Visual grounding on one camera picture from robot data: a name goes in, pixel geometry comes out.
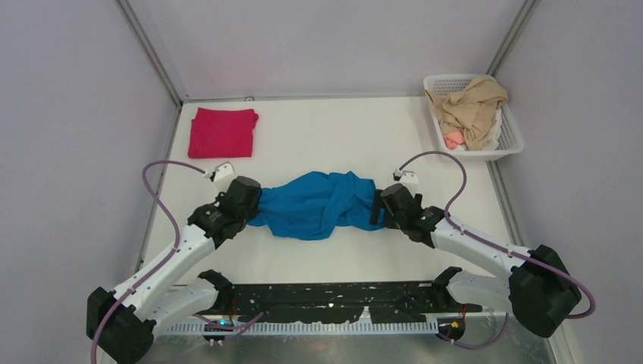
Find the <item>white basket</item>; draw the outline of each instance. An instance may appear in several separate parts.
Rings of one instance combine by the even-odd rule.
[[[486,74],[439,74],[426,77],[424,79],[424,88],[439,96],[446,96],[450,93],[462,91],[476,77],[495,80]],[[498,138],[498,148],[496,150],[466,150],[458,152],[447,148],[438,119],[429,106],[429,112],[433,118],[433,122],[429,124],[433,125],[436,136],[435,142],[438,144],[439,150],[453,154],[463,161],[495,161],[505,155],[521,152],[525,148],[525,143],[522,141],[516,121],[511,115],[509,105],[503,105],[501,111],[503,122],[500,126],[500,138]]]

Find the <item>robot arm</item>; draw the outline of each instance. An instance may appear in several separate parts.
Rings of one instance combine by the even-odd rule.
[[[384,223],[391,228],[392,222],[410,240],[456,254],[494,275],[473,275],[454,267],[444,271],[436,281],[446,286],[456,302],[476,303],[513,313],[523,326],[541,337],[550,337],[580,302],[577,286],[546,269],[511,256],[511,252],[521,253],[567,272],[551,248],[541,245],[530,250],[504,243],[450,216],[451,221],[460,227],[458,230],[444,217],[442,209],[435,206],[422,208],[421,197],[412,195],[408,185],[401,176],[398,184],[380,192],[379,198],[386,208]],[[501,253],[462,231],[504,246],[510,253]]]
[[[219,190],[214,203],[197,208],[180,231],[178,246],[168,245],[145,268],[108,292],[97,288],[87,300],[87,336],[93,338],[106,312],[138,280],[150,273],[143,285],[123,300],[107,321],[99,346],[120,364],[138,362],[158,334],[194,313],[216,306],[219,292],[229,282],[214,271],[203,272],[191,284],[167,293],[198,261],[232,239],[258,213],[261,186],[248,177],[235,177],[230,163],[209,177]],[[174,254],[168,259],[171,251]]]

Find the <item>red cloth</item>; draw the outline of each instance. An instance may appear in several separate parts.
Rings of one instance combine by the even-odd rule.
[[[235,158],[252,155],[252,130],[259,116],[253,109],[228,111],[199,108],[192,120],[190,158]]]

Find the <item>cable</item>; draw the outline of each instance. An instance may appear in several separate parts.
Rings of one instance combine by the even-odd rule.
[[[453,195],[453,197],[451,197],[449,202],[447,202],[447,205],[444,207],[444,217],[447,219],[449,224],[451,224],[451,226],[453,226],[453,228],[455,228],[459,232],[467,235],[468,237],[471,237],[474,240],[477,240],[480,243],[483,243],[484,245],[487,245],[487,246],[490,246],[490,247],[492,247],[492,248],[494,248],[496,250],[499,250],[502,253],[509,254],[510,251],[506,247],[498,245],[498,244],[496,244],[496,243],[494,243],[492,241],[489,241],[489,240],[487,240],[487,239],[485,239],[483,237],[479,237],[478,235],[476,235],[476,234],[474,234],[474,233],[472,233],[470,231],[463,230],[462,227],[460,227],[458,224],[456,224],[451,219],[451,214],[449,213],[451,205],[456,201],[456,199],[458,197],[460,197],[460,195],[464,191],[464,188],[466,186],[466,181],[467,181],[466,169],[464,168],[464,165],[462,164],[462,162],[460,160],[458,160],[458,158],[454,157],[453,155],[451,155],[449,153],[441,152],[441,151],[437,151],[437,150],[432,150],[432,151],[429,151],[429,152],[422,152],[422,153],[419,153],[418,155],[414,155],[408,161],[404,162],[404,164],[402,164],[398,168],[398,171],[402,171],[411,162],[413,162],[416,159],[418,159],[418,158],[420,158],[422,156],[425,156],[425,155],[443,155],[445,157],[448,157],[451,160],[453,160],[454,162],[456,162],[456,164],[458,165],[458,167],[460,167],[460,170],[461,170],[461,172],[463,174],[463,182],[462,182],[462,185],[460,186],[460,189],[456,192],[455,195]],[[531,256],[525,256],[525,255],[523,255],[521,253],[516,253],[516,252],[511,252],[511,255],[515,256],[517,258],[520,258],[520,259],[522,259],[522,260],[524,260],[526,262],[530,262],[530,263],[532,263],[534,265],[537,265],[537,266],[539,266],[539,267],[541,267],[543,269],[547,269],[548,271],[551,271],[552,273],[554,273],[556,275],[559,275],[562,278],[565,278],[566,280],[568,280],[569,282],[571,282],[572,284],[577,286],[587,296],[587,298],[589,300],[589,308],[587,308],[587,310],[585,312],[576,313],[576,314],[573,314],[573,315],[568,315],[567,316],[568,319],[582,319],[582,318],[588,317],[592,313],[594,313],[594,311],[596,310],[596,299],[594,298],[594,295],[591,294],[589,289],[583,283],[581,283],[580,281],[576,280],[574,277],[568,275],[564,271],[561,271],[558,268],[552,267],[551,265],[548,265],[548,264],[540,262],[540,261],[538,261],[536,259],[533,259]],[[498,334],[498,336],[495,339],[492,340],[493,344],[495,344],[497,342],[497,340],[499,340],[502,337],[502,335],[504,334],[504,329],[507,326],[506,323],[507,323],[507,320],[505,320],[505,325],[503,325],[503,330],[500,332],[500,334]],[[471,345],[468,345],[468,348],[469,349],[482,349],[482,348],[485,348],[485,347],[488,347],[488,346],[489,345],[487,345],[487,344],[480,345],[480,346],[477,346],[477,347],[471,347]]]
[[[463,310],[462,310],[462,312],[461,312],[461,313],[462,313],[462,316],[463,316],[463,324],[465,325],[465,327],[466,327],[466,308],[467,308],[467,307],[466,307],[466,303],[465,303],[465,304],[463,305]]]
[[[239,336],[241,336],[241,334],[243,334],[244,332],[248,331],[250,326],[254,325],[257,321],[259,321],[259,319],[262,316],[263,316],[263,312],[260,312],[257,316],[255,316],[255,318],[253,318],[252,320],[248,321],[245,325],[243,325],[243,326],[246,326],[245,328],[242,328],[241,331],[237,332],[236,334],[232,335],[231,337],[226,337],[225,340],[230,341],[230,340],[234,340],[234,339],[238,338]]]
[[[482,344],[482,345],[471,345],[471,344],[460,343],[459,341],[451,341],[451,339],[449,338],[448,335],[444,335],[442,333],[438,333],[438,337],[440,339],[442,339],[442,340],[450,341],[453,345],[455,345],[457,347],[463,347],[465,349],[471,349],[471,350],[479,350],[479,349],[484,349],[486,347],[490,347],[492,345],[495,345],[505,335],[505,333],[507,332],[507,326],[508,325],[509,325],[509,314],[507,313],[504,316],[503,327],[500,329],[500,332],[498,333],[496,338],[491,340],[491,341],[489,341],[488,343]]]
[[[156,196],[156,193],[152,189],[152,186],[149,185],[149,181],[147,180],[147,170],[155,165],[181,165],[183,167],[188,167],[195,171],[198,171],[201,174],[204,174],[205,171],[202,170],[201,168],[198,168],[194,165],[190,165],[188,163],[161,160],[161,161],[149,163],[143,168],[143,171],[141,172],[141,175],[143,177],[143,184],[145,185],[147,192],[150,194],[150,196],[152,196],[152,198],[154,199],[154,202],[156,202],[158,207],[160,207],[161,210],[163,210],[165,215],[168,216],[168,219],[172,223],[172,227],[174,229],[174,248],[177,248],[180,243],[179,225],[177,224],[176,219],[174,218],[174,216],[172,216],[168,208],[165,207],[165,204],[161,201],[161,199],[159,199],[158,196]],[[130,289],[127,289],[125,293],[123,293],[123,295],[119,297],[118,300],[116,300],[116,302],[109,308],[105,316],[103,316],[102,320],[99,323],[99,326],[96,328],[96,332],[94,333],[94,338],[92,339],[92,352],[90,356],[90,360],[92,364],[96,364],[96,361],[97,361],[96,352],[98,351],[99,339],[102,334],[102,331],[103,329],[105,329],[105,325],[107,324],[107,321],[109,320],[111,315],[113,315],[114,311],[116,311],[116,308],[118,308],[129,295],[136,292],[136,289],[140,287],[140,285],[143,284],[143,282],[145,282],[148,278],[152,277],[153,274],[155,274],[159,269],[161,269],[161,267],[165,265],[165,263],[167,263],[175,253],[176,253],[175,249],[170,250],[170,252],[163,258],[163,260],[161,260],[157,265],[155,265],[154,268],[150,269],[147,272],[147,274],[139,278],[138,281],[132,284],[132,287]]]

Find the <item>white tabletop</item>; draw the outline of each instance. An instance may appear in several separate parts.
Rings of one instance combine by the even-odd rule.
[[[310,171],[353,171],[375,180],[377,188],[394,183],[393,170],[411,156],[434,150],[428,110],[422,97],[300,99],[256,102],[200,102],[183,106],[170,159],[212,170],[224,159],[190,159],[191,120],[198,107],[220,110],[254,108],[259,114],[252,158],[233,158],[237,174],[264,187],[283,185]],[[469,182],[451,212],[479,230],[509,241],[484,162],[465,163]],[[423,205],[443,208],[462,177],[452,162],[424,157],[408,169],[420,178]],[[169,166],[161,199],[182,226],[193,210],[214,200],[217,191],[199,173]],[[158,209],[146,261],[174,239]],[[413,243],[400,231],[361,231],[336,227],[327,240],[301,241],[271,235],[268,227],[247,227],[194,265],[179,284],[201,271],[221,271],[233,283],[322,283],[430,280],[454,265],[476,274],[477,266],[449,253]]]

